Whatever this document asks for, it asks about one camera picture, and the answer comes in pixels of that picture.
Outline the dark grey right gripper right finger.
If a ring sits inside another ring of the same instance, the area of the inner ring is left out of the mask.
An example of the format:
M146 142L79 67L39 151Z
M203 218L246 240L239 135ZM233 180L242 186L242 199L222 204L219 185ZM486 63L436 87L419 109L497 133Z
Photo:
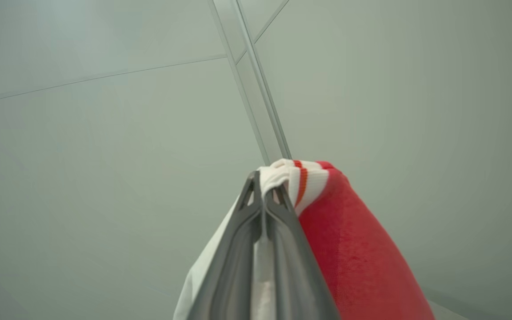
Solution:
M274 248L276 318L339 320L340 314L293 208L286 187L265 195Z

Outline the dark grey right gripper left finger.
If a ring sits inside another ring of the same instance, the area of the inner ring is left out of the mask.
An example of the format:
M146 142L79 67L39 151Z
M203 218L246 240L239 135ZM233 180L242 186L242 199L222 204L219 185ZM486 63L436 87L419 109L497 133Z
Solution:
M192 304L189 320L251 318L254 244L262 235L260 172L240 192L215 254Z

